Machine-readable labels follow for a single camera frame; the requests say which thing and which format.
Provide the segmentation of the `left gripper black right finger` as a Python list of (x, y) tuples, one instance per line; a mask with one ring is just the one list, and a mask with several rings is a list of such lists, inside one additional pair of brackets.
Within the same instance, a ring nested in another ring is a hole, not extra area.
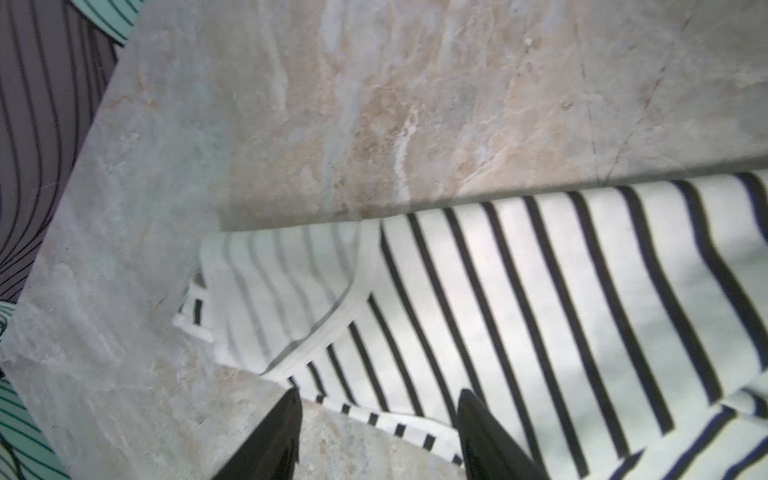
[(468, 389), (461, 391), (457, 418), (468, 479), (548, 479), (544, 470), (508, 435), (479, 397)]

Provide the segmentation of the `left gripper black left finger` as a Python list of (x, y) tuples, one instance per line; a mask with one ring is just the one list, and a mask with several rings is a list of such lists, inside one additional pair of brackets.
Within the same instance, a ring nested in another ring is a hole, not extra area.
[(293, 479), (299, 463), (302, 420), (299, 390), (290, 388), (213, 479)]

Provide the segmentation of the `black white striped tank top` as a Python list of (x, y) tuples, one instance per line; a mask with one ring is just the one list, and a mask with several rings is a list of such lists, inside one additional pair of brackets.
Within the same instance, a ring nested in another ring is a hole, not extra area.
[(552, 479), (767, 475), (767, 174), (216, 232), (173, 323), (455, 464), (472, 391)]

